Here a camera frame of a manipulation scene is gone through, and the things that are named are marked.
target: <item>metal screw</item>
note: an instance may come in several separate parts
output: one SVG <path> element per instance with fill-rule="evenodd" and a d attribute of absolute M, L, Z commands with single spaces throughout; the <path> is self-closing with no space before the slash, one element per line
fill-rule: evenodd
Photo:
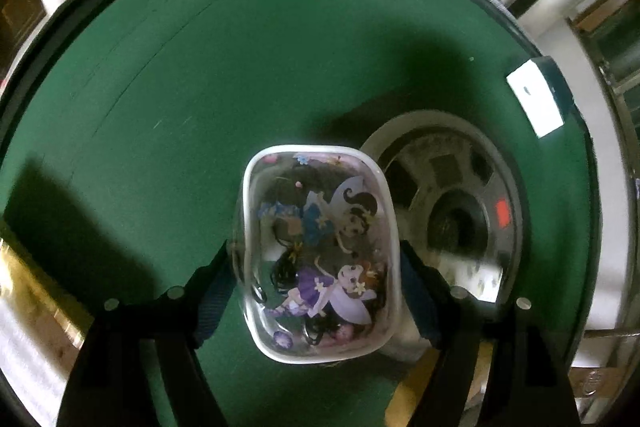
<path fill-rule="evenodd" d="M 113 298 L 113 297 L 112 297 L 111 299 L 107 299 L 107 300 L 104 302 L 104 309 L 105 309 L 105 311 L 112 312 L 112 311 L 114 311 L 114 309 L 116 309 L 119 305 L 120 305 L 120 301 L 118 301 L 117 299 L 115 299 L 115 298 Z"/>
<path fill-rule="evenodd" d="M 172 301 L 176 301 L 184 295 L 184 288 L 182 286 L 171 286 L 166 291 L 166 296 L 169 297 Z"/>
<path fill-rule="evenodd" d="M 531 301 L 526 297 L 518 297 L 516 299 L 516 306 L 521 310 L 530 310 L 531 309 Z"/>
<path fill-rule="evenodd" d="M 465 299 L 467 295 L 469 295 L 469 292 L 461 286 L 453 286 L 453 288 L 451 289 L 451 296 L 459 301 Z"/>

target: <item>cartoon character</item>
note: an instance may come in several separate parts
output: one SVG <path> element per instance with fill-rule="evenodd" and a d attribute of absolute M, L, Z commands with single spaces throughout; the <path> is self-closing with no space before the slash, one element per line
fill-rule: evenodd
<path fill-rule="evenodd" d="M 343 181 L 329 203 L 324 201 L 323 192 L 309 192 L 302 211 L 304 242 L 315 247 L 324 235 L 334 234 L 340 249 L 350 254 L 342 236 L 366 234 L 377 211 L 378 202 L 372 194 L 365 192 L 362 176 Z"/>
<path fill-rule="evenodd" d="M 330 303 L 343 320 L 359 325 L 371 324 L 364 301 L 376 298 L 373 288 L 377 287 L 378 275 L 370 269 L 370 264 L 345 265 L 340 268 L 337 278 L 319 266 L 318 258 L 315 264 L 317 271 L 310 267 L 299 270 L 298 285 L 270 313 L 275 317 L 324 316 L 323 309 Z"/>

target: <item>plastic container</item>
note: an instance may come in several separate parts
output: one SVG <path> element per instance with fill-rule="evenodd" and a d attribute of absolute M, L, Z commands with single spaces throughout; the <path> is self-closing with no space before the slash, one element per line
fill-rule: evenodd
<path fill-rule="evenodd" d="M 283 145 L 255 155 L 230 254 L 246 323 L 273 360 L 352 359 L 396 330 L 396 216 L 382 170 L 358 150 Z"/>

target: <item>circular plastic case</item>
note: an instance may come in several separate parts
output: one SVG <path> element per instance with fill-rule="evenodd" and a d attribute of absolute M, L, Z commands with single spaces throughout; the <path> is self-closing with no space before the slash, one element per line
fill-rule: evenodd
<path fill-rule="evenodd" d="M 255 155 L 229 250 L 244 318 L 273 360 L 352 359 L 395 332 L 396 216 L 382 170 L 358 150 L 282 145 Z"/>

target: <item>green tabletop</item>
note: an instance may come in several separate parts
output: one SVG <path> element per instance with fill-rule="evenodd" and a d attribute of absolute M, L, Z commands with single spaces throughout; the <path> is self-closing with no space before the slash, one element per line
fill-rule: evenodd
<path fill-rule="evenodd" d="M 258 150 L 360 146 L 402 112 L 449 111 L 519 171 L 529 232 L 516 292 L 571 332 L 590 249 L 590 152 L 572 116 L 533 133 L 505 81 L 531 56 L 474 0 L 115 0 L 31 100 L 2 161 L 0 204 L 89 309 L 140 301 L 209 263 Z M 198 355 L 233 426 L 382 425 L 401 376 L 381 355 L 273 362 L 235 303 Z"/>

